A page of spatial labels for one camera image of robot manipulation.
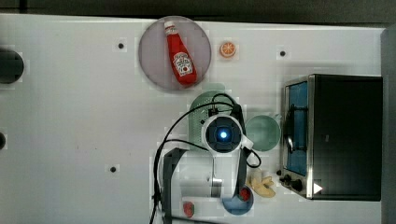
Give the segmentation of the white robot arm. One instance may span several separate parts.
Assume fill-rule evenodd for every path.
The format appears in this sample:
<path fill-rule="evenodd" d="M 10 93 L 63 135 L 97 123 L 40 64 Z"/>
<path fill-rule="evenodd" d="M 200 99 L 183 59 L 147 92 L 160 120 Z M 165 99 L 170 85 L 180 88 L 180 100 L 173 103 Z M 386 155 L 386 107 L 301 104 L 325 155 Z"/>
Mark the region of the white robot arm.
<path fill-rule="evenodd" d="M 245 185 L 247 155 L 253 143 L 240 122 L 229 115 L 207 119 L 201 129 L 205 150 L 189 150 L 178 163 L 182 197 L 232 198 Z"/>

